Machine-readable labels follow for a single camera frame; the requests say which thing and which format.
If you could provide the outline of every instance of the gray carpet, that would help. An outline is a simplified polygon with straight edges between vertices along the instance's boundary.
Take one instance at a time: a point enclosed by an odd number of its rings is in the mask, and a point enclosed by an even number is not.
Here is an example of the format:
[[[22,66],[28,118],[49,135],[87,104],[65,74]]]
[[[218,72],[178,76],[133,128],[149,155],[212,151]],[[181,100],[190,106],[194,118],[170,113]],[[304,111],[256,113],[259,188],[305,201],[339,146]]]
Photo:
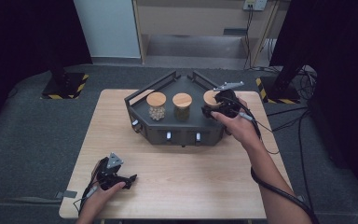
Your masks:
[[[187,76],[192,69],[175,69]],[[242,91],[257,91],[255,78],[270,73],[197,69],[216,83],[243,81]],[[13,90],[0,114],[0,199],[41,197],[53,199],[65,190],[90,124],[99,94],[104,89],[139,89],[166,75],[169,68],[82,65],[69,72],[89,75],[76,100],[42,100],[50,73],[29,77]],[[298,86],[299,78],[294,84]],[[264,104],[268,114],[306,105]],[[269,117],[272,128],[297,118],[302,110]],[[276,132],[292,186],[306,196],[301,173],[298,123]],[[311,118],[302,122],[301,135],[310,195],[321,223],[358,223],[358,181],[350,170],[342,170],[328,155]],[[58,204],[0,203],[0,223],[73,223],[59,217]],[[125,223],[175,223],[175,221],[126,220]],[[117,223],[109,220],[106,223]],[[245,220],[201,221],[200,223],[246,223]],[[266,223],[257,220],[254,223]]]

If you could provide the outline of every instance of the floor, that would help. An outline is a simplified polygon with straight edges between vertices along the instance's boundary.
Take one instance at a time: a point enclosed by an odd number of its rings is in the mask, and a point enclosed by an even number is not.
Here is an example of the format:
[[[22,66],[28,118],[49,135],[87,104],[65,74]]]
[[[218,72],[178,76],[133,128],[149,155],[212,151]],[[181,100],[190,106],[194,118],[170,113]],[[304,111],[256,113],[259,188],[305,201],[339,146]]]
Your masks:
[[[268,46],[266,41],[256,66],[269,65]],[[123,61],[122,59],[93,59],[93,61],[97,65],[241,70],[246,57],[246,51],[239,37],[153,35],[150,38],[144,64],[138,60]]]

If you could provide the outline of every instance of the power outlet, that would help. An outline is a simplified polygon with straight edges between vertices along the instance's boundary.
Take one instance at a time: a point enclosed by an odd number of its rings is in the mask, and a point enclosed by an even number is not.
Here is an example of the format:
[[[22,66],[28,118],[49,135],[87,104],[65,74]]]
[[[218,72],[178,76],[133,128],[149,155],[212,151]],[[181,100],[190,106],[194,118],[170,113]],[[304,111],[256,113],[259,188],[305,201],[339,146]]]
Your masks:
[[[254,11],[263,11],[266,8],[268,0],[245,0],[243,4],[243,10],[250,10],[250,6],[252,6],[252,10]]]
[[[243,10],[250,10],[250,6],[255,9],[255,2],[256,0],[245,0],[245,2],[243,3]]]

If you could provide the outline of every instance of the white wall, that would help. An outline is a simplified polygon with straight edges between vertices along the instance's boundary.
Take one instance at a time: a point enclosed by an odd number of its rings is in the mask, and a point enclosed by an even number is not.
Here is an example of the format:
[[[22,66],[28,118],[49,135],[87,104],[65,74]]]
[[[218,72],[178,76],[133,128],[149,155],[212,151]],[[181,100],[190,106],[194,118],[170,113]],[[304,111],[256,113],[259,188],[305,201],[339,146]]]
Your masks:
[[[131,0],[75,0],[91,57],[141,58]]]

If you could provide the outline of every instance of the black curtain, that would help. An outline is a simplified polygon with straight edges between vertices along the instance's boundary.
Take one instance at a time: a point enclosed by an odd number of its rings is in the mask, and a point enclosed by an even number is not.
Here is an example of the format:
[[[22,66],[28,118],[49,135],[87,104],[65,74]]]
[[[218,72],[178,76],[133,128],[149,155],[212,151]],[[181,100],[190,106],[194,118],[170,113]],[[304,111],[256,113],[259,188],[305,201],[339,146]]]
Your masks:
[[[316,70],[315,123],[358,178],[358,1],[292,0],[270,65],[290,55]]]
[[[73,0],[0,0],[0,110],[20,80],[82,63],[91,58]]]

